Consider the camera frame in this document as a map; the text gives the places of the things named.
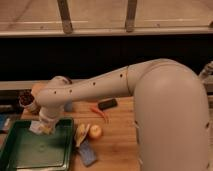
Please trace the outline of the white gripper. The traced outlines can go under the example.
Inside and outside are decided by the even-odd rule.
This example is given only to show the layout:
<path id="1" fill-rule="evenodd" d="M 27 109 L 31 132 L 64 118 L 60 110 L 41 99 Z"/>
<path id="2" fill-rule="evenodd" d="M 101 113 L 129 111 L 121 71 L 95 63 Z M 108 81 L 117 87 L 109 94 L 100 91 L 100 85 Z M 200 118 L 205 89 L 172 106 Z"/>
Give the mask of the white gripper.
<path id="1" fill-rule="evenodd" d="M 42 112 L 39 113 L 39 122 L 47 127 L 52 127 L 54 129 L 54 131 L 55 131 L 55 126 L 58 123 L 58 121 L 59 121 L 58 116 L 51 118 L 49 116 L 46 116 Z"/>

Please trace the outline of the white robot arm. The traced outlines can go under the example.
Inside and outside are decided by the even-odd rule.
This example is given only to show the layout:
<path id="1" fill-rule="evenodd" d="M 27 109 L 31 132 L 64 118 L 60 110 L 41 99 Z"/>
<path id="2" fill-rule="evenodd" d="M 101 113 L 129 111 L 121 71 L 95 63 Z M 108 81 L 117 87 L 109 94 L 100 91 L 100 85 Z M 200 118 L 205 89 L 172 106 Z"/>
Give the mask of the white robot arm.
<path id="1" fill-rule="evenodd" d="M 210 114 L 201 79 L 170 59 L 126 66 L 74 84 L 52 79 L 36 95 L 52 121 L 69 101 L 132 96 L 141 171 L 210 171 Z"/>

